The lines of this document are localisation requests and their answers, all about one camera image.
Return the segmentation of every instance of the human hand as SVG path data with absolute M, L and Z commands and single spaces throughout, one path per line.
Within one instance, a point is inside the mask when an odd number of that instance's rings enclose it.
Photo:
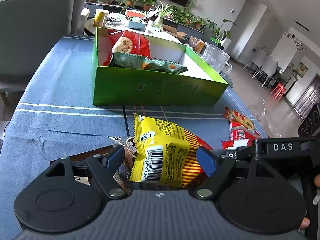
M 317 187 L 320 187 L 320 174 L 315 177 L 314 182 Z M 304 218 L 301 223 L 300 229 L 305 229 L 309 225 L 310 225 L 310 220 L 308 218 Z

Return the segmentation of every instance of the gray ribbed surface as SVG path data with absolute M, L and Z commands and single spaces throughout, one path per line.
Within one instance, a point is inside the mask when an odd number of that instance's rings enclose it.
M 24 231 L 17 240 L 269 240 L 305 239 L 298 231 L 280 236 L 245 232 L 225 221 L 210 201 L 189 196 L 185 190 L 135 190 L 129 198 L 110 201 L 102 214 L 80 230 L 56 236 Z

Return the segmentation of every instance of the red stool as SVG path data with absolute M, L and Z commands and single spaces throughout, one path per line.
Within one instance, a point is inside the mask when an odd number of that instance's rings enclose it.
M 278 99 L 278 101 L 280 100 L 280 98 L 284 95 L 284 93 L 285 93 L 285 88 L 283 87 L 283 85 L 281 85 L 281 84 L 278 84 L 277 86 L 276 86 L 276 88 L 275 89 L 273 89 L 273 91 L 271 92 L 271 94 L 274 92 L 274 91 L 276 91 L 275 92 L 275 95 L 274 95 L 274 99 L 276 99 L 277 97 L 279 97 L 279 99 Z

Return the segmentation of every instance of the green box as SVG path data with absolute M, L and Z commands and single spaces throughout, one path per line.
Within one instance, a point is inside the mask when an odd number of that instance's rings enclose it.
M 228 83 L 183 44 L 143 35 L 153 59 L 186 65 L 179 75 L 102 66 L 110 55 L 108 29 L 97 28 L 92 53 L 94 105 L 214 106 Z

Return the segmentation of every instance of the speaker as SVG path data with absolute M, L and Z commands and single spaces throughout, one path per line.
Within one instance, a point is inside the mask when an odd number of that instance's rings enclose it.
M 316 103 L 298 129 L 299 137 L 320 138 L 320 103 Z

